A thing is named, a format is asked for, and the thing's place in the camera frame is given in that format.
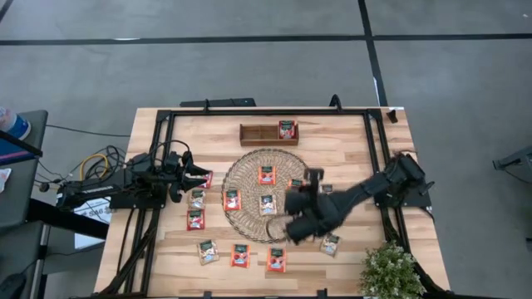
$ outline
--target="grey floor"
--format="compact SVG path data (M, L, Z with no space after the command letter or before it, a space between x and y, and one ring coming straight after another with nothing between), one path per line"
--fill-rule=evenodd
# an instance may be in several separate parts
M367 9L376 35L532 32L527 0L367 0ZM14 0L0 23L0 40L274 34L363 34L357 1ZM530 298L532 186L491 160L532 144L532 40L376 48L388 103L406 107L421 166L436 181L453 291ZM344 105L377 105L365 42L0 47L0 105L45 109L49 123L85 130L128 134L137 107L183 100L325 105L333 93ZM66 173L127 141L49 129L43 163ZM52 232L52 248L70 252L71 238ZM46 298L88 295L99 255L71 257L49 277Z

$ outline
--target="rectangular wooden box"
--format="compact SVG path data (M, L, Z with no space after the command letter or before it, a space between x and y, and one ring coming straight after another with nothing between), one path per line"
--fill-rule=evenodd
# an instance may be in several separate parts
M240 125L240 146L298 145L298 124L295 125L293 139L280 139L278 131L278 125Z

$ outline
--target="wooden table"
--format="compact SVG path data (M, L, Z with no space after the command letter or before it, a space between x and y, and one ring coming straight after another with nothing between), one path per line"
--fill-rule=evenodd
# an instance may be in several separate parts
M156 113L155 108L137 111L127 159L149 151ZM335 258L319 252L318 243L304 243L297 247L281 244L288 252L285 273L266 272L268 245L253 243L241 237L224 216L220 190L225 173L234 161L257 149L240 146L239 125L276 124L279 120L286 119L287 116L176 118L173 139L188 143L195 163L214 171L211 189L207 191L205 214L208 225L204 231L187 232L187 204L176 204L167 199L168 204L160 215L149 296L202 296L204 291L212 291L214 296L315 296L317 289L325 287L331 296L362 295L358 279L363 270L361 260L366 256L365 249L377 248L384 240L381 216L372 204L372 199L356 206L346 222L335 231L342 238ZM346 189L372 175L361 116L296 116L289 119L295 119L299 123L301 139L298 146L285 146L282 149L297 155L309 167L324 168L324 184L332 184L335 189ZM397 112L397 119L399 122L396 124L388 119L384 120L390 151L414 150L404 110ZM377 128L374 123L372 125L382 168ZM172 144L171 150L182 152L184 148L182 145ZM403 211L414 256L432 279L447 289L449 283L432 220L419 208L404 208ZM113 214L96 280L96 292L107 286L116 274L128 214L128 210ZM131 250L135 218L136 213L130 224L124 260ZM145 228L150 219L149 214L146 219ZM196 244L211 238L218 243L220 260L201 266ZM251 265L248 269L229 266L231 245L234 243L250 244ZM143 260L138 264L134 291L140 289Z

